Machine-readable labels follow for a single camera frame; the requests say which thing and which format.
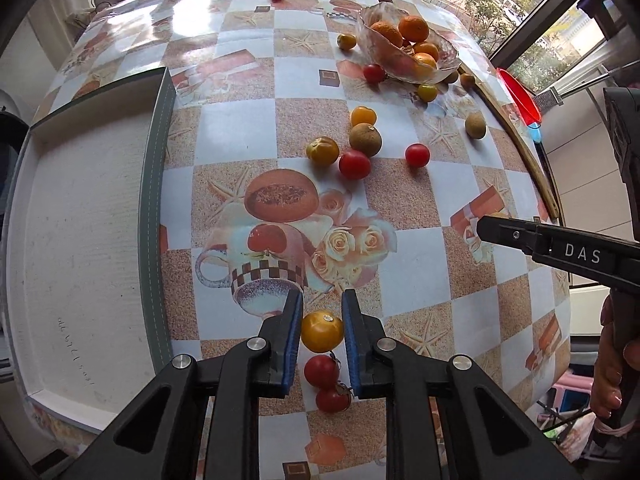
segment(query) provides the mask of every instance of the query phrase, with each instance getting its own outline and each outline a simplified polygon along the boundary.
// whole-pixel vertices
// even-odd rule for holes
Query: pink stool
[[[557,408],[558,410],[560,409],[562,400],[564,399],[564,392],[567,390],[591,395],[592,384],[593,377],[583,377],[580,375],[574,375],[570,372],[565,372],[562,374],[562,377],[558,379],[558,382],[552,386],[552,388],[556,390],[554,408]]]

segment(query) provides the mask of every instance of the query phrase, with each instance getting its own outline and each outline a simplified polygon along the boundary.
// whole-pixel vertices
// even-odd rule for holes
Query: table
[[[290,288],[303,290],[305,312],[338,314],[340,292],[353,287],[387,335],[439,359],[470,355],[526,410],[568,366],[566,274],[481,242],[475,226],[483,214],[548,215],[477,96],[456,83],[426,106],[414,85],[364,82],[362,53],[340,51],[336,38],[354,31],[361,6],[377,2],[127,0],[92,22],[36,118],[118,78],[170,69],[178,95],[161,258],[176,354],[209,358],[254,336]],[[457,17],[420,0],[394,2],[455,45],[535,153],[506,88]],[[306,143],[325,135],[346,147],[350,110],[362,104],[376,111],[383,137],[371,174],[350,182],[335,165],[313,168]],[[489,132],[471,141],[464,119],[476,110]],[[431,150],[420,171],[403,160],[413,142]],[[336,355],[348,385],[344,344]],[[301,345],[287,399],[261,401],[261,478],[284,478],[286,464],[298,463],[326,480],[383,479],[384,401],[319,412],[302,376],[311,356]],[[92,439],[34,414],[73,452]]]

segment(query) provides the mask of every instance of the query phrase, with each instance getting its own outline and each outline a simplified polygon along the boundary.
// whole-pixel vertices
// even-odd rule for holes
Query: person
[[[622,359],[635,370],[640,370],[640,338],[630,341],[622,355],[613,347],[613,307],[610,296],[604,300],[600,314],[603,326],[598,346],[598,358],[593,371],[591,387],[591,409],[602,419],[611,416],[611,411],[622,404],[620,381],[622,380]]]

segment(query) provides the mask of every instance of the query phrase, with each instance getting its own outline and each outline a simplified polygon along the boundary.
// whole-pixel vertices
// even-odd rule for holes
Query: fruit bowl
[[[408,15],[405,10],[398,9],[389,2],[364,7],[358,14],[356,29],[358,45],[372,63],[380,65],[393,78],[407,83],[439,83],[455,72],[461,63],[458,59],[458,51],[449,41],[437,32],[429,31],[426,41],[433,43],[440,51],[440,59],[437,61],[436,68],[433,68],[416,61],[405,51],[412,52],[411,47],[398,48],[387,38],[369,28],[380,21],[389,22],[397,27],[400,20]]]

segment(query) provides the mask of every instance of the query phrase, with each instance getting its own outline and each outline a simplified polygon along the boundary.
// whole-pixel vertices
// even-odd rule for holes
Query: silver bolt
[[[378,348],[384,352],[391,352],[396,347],[396,342],[390,337],[378,339]]]
[[[469,370],[471,368],[471,359],[466,355],[456,355],[452,362],[458,370]]]
[[[267,346],[267,342],[261,337],[252,337],[246,342],[246,345],[249,347],[249,350],[262,350]]]
[[[182,370],[191,364],[191,356],[187,354],[180,354],[171,359],[171,364],[174,368],[178,368],[178,370]]]

